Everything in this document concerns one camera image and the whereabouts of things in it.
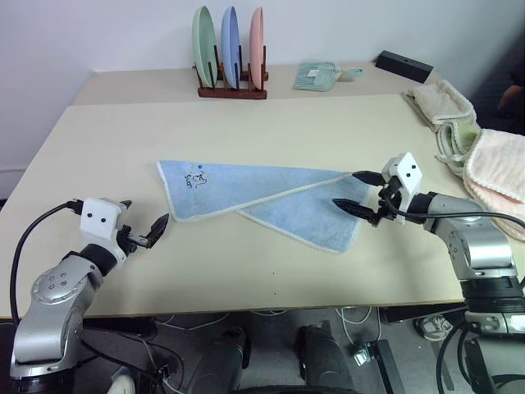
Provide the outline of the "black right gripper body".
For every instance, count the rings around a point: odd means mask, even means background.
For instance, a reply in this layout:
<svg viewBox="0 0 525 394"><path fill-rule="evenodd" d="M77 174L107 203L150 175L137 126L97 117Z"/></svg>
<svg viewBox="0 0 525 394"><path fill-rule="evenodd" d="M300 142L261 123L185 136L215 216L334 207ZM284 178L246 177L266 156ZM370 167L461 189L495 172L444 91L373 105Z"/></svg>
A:
<svg viewBox="0 0 525 394"><path fill-rule="evenodd" d="M377 227L382 219L394 221L397 218L397 211L399 210L401 202L401 182L397 176L393 176L388 181L385 181L382 175L372 175L372 180L369 182L373 186L381 186L379 196L379 208L376 212L372 212L372 218L368 220L370 224Z"/></svg>

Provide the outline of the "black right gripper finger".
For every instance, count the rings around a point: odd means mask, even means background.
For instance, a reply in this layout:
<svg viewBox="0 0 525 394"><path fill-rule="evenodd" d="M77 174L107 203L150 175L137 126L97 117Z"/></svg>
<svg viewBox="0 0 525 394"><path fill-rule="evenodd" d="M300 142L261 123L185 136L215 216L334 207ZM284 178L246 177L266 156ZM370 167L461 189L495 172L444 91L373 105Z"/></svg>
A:
<svg viewBox="0 0 525 394"><path fill-rule="evenodd" d="M333 199L332 202L344 212L370 222L374 219L375 212L371 208L364 207L351 199Z"/></svg>
<svg viewBox="0 0 525 394"><path fill-rule="evenodd" d="M383 187L386 184L386 180L380 172L370 172L370 171L359 171L353 172L352 177L362 181L365 184L371 186L380 186Z"/></svg>

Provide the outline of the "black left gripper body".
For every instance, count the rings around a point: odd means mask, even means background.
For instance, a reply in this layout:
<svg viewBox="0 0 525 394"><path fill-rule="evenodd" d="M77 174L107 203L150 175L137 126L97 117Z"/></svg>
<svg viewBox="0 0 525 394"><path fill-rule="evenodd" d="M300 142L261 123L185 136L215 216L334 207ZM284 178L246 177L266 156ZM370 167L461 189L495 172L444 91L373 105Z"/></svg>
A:
<svg viewBox="0 0 525 394"><path fill-rule="evenodd" d="M124 225L116 234L116 241L125 256L133 254L139 247L147 248L148 239L144 236L135 236L131 233L131 227Z"/></svg>

